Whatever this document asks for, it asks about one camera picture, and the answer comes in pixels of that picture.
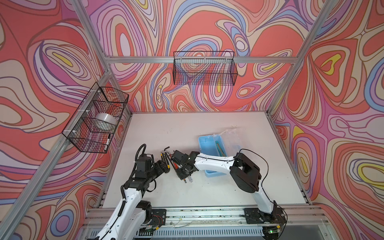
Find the yellow black utility knife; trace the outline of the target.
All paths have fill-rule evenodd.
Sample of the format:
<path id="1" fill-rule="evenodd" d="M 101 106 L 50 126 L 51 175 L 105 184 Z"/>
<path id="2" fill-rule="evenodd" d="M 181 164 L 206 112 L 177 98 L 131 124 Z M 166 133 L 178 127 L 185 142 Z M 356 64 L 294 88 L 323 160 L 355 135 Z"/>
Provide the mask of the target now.
<path id="1" fill-rule="evenodd" d="M 165 170 L 164 170 L 164 173 L 169 173 L 170 172 L 170 156 L 169 156 L 169 154 L 168 154 L 168 152 L 167 151 L 163 151 L 162 152 L 162 154 L 161 154 L 161 156 L 162 156 L 162 160 L 163 160 L 163 162 L 164 162 L 164 164 L 166 165 L 166 168 L 165 168 Z"/>

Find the blue plastic tool box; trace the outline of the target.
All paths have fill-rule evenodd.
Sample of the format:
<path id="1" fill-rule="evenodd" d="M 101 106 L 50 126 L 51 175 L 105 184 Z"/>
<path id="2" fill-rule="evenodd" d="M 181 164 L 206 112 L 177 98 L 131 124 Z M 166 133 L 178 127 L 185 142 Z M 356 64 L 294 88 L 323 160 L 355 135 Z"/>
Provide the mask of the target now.
<path id="1" fill-rule="evenodd" d="M 206 135 L 206 136 L 200 136 L 198 137 L 198 143 L 200 148 L 200 153 L 210 156 L 218 156 L 215 141 L 216 140 L 222 140 L 221 136 L 219 134 L 214 135 Z M 225 148 L 227 157 L 228 156 L 235 156 L 237 152 L 235 151 L 227 151 Z"/>

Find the teal utility knife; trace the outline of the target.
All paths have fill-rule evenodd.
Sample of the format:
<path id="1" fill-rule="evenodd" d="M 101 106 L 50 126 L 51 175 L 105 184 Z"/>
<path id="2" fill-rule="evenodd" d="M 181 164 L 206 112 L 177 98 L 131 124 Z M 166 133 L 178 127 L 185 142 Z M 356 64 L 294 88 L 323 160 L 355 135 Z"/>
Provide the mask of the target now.
<path id="1" fill-rule="evenodd" d="M 215 146 L 216 146 L 218 156 L 220 156 L 220 157 L 226 157 L 227 156 L 222 140 L 220 140 L 220 139 L 216 140 Z"/>

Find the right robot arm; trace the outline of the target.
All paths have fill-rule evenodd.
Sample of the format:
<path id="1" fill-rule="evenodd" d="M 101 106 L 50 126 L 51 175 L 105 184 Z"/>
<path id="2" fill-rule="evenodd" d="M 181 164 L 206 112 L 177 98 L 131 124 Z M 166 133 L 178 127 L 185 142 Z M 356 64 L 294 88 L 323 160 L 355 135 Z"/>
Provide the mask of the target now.
<path id="1" fill-rule="evenodd" d="M 237 187 L 251 194 L 257 203 L 257 214 L 255 217 L 250 217 L 252 222 L 272 223 L 278 220 L 278 204 L 272 201 L 263 189 L 260 168 L 243 153 L 238 152 L 232 157 L 219 157 L 200 152 L 191 152 L 187 155 L 175 151 L 170 161 L 177 166 L 176 173 L 181 180 L 197 171 L 214 171 L 230 175 Z"/>

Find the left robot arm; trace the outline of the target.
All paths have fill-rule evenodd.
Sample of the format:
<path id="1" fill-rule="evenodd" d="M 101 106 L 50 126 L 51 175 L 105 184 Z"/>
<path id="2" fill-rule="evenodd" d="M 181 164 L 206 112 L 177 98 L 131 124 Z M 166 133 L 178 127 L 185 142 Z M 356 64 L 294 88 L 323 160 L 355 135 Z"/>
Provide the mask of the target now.
<path id="1" fill-rule="evenodd" d="M 133 172 L 120 187 L 121 199 L 95 240 L 132 240 L 142 225 L 151 222 L 152 205 L 143 200 L 149 187 L 163 173 L 170 170 L 164 161 L 155 162 L 153 155 L 135 157 Z"/>

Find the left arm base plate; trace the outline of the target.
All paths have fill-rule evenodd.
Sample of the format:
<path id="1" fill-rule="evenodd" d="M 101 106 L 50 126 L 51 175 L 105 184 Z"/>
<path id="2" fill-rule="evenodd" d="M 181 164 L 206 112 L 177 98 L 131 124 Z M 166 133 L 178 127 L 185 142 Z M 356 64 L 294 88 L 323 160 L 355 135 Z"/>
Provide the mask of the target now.
<path id="1" fill-rule="evenodd" d="M 152 210 L 150 220 L 141 225 L 141 229 L 153 230 L 158 229 L 166 224 L 166 209 Z"/>

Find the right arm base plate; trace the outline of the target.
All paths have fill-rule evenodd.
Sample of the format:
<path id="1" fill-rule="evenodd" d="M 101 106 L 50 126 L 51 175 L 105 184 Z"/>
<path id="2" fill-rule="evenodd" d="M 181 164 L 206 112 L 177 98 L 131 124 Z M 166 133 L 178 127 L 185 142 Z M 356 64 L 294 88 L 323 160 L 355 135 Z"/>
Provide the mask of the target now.
<path id="1" fill-rule="evenodd" d="M 257 208 L 245 208 L 243 214 L 247 224 L 283 225 L 287 221 L 286 216 L 282 208 L 274 209 L 271 214 L 261 212 Z"/>

